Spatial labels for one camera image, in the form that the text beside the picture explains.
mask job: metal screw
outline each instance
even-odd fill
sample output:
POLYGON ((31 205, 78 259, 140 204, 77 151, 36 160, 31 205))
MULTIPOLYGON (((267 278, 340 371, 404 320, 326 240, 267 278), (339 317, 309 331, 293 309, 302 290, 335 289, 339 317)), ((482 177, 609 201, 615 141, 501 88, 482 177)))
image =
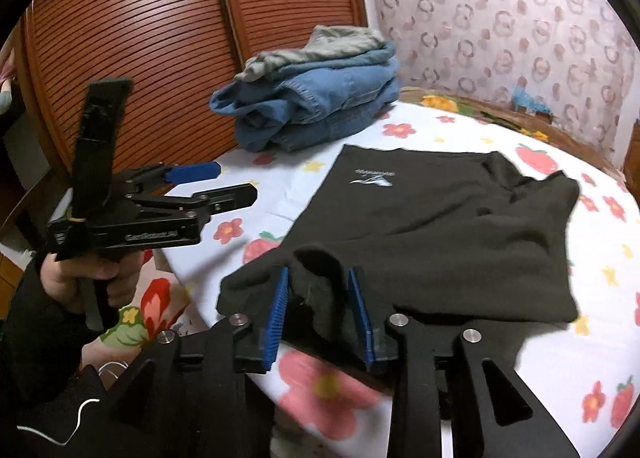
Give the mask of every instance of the metal screw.
POLYGON ((173 330, 162 330, 158 333, 158 342, 160 344, 168 344, 175 339, 175 332, 173 330))
POLYGON ((234 313, 229 316, 229 322, 231 323, 231 326, 244 326, 249 322, 249 317, 243 313, 234 313))
POLYGON ((474 329, 468 329, 463 331, 462 336, 464 337, 466 342, 472 343, 472 344, 479 343, 482 340, 482 333, 474 329))
POLYGON ((389 322, 393 324, 393 326, 407 326, 407 324, 409 324, 409 317, 403 313, 394 313, 389 316, 389 322))

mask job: wooden wardrobe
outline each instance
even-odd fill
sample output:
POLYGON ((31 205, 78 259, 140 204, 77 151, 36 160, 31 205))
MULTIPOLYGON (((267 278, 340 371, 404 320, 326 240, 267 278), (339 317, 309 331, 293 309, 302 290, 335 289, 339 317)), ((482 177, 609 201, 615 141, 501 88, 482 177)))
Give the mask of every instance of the wooden wardrobe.
POLYGON ((63 171, 86 85, 106 76, 135 83, 115 170, 210 161, 235 145, 211 93, 258 52, 303 46, 316 24, 366 25, 363 0, 34 0, 20 22, 18 79, 63 171))

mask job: blue object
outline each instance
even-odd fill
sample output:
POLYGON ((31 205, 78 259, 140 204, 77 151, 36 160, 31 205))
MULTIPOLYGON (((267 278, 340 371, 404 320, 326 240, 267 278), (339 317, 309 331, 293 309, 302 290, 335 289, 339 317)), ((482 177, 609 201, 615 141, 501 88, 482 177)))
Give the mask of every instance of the blue object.
POLYGON ((288 64, 273 72, 267 73, 264 78, 271 82, 279 82, 292 76, 300 75, 311 70, 328 68, 340 70, 342 68, 353 68, 356 66, 373 66, 387 62, 396 54, 396 47, 389 41, 378 50, 370 50, 360 55, 346 57, 344 59, 318 60, 317 62, 303 62, 301 64, 288 64))
POLYGON ((360 344, 360 349, 363 352, 364 363, 367 371, 370 371, 371 366, 373 366, 376 359, 376 355, 373 351, 373 330, 371 329, 369 314, 367 314, 367 308, 364 304, 364 299, 362 298, 360 283, 358 283, 358 278, 353 268, 349 270, 347 295, 349 297, 349 308, 351 313, 353 313, 353 320, 356 325, 358 343, 360 344))
POLYGON ((289 268, 282 269, 280 280, 276 285, 273 295, 273 303, 269 313, 267 326, 264 329, 264 352, 262 354, 262 366, 266 371, 271 371, 273 362, 278 356, 278 347, 282 339, 284 317, 287 313, 287 301, 289 300, 289 268))
POLYGON ((235 136, 242 148, 257 152, 273 142, 295 151, 373 123, 382 107, 398 99, 397 69, 392 57, 374 66, 311 70, 282 82, 233 82, 212 95, 209 107, 238 117, 235 136))
POLYGON ((180 185, 181 183, 215 180, 215 178, 220 176, 221 171, 220 164, 216 162, 180 165, 179 167, 171 169, 164 176, 164 179, 167 183, 180 185))
POLYGON ((536 101, 522 86, 516 86, 516 89, 513 90, 511 102, 513 102, 516 109, 525 107, 533 113, 541 112, 545 115, 552 115, 551 108, 548 105, 536 101))

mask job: stack of clothes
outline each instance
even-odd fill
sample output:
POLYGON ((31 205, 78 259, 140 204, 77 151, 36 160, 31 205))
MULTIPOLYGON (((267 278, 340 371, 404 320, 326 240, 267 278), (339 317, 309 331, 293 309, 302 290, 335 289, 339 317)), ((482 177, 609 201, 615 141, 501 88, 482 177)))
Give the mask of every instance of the stack of clothes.
POLYGON ((359 133, 398 99, 398 60, 377 30, 316 26, 302 49, 262 52, 209 107, 236 118, 236 141, 291 152, 359 133))

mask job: hand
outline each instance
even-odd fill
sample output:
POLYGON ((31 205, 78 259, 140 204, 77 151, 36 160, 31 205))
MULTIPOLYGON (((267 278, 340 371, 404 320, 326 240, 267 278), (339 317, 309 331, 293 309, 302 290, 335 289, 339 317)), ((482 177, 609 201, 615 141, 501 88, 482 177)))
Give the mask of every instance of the hand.
POLYGON ((65 310, 83 314, 84 303, 76 278, 113 279, 107 285, 109 306, 121 308, 133 300, 143 258, 143 252, 134 252, 123 257, 119 263, 113 263, 88 253, 66 261, 56 261, 55 254, 50 253, 40 268, 40 282, 45 293, 62 304, 65 310))

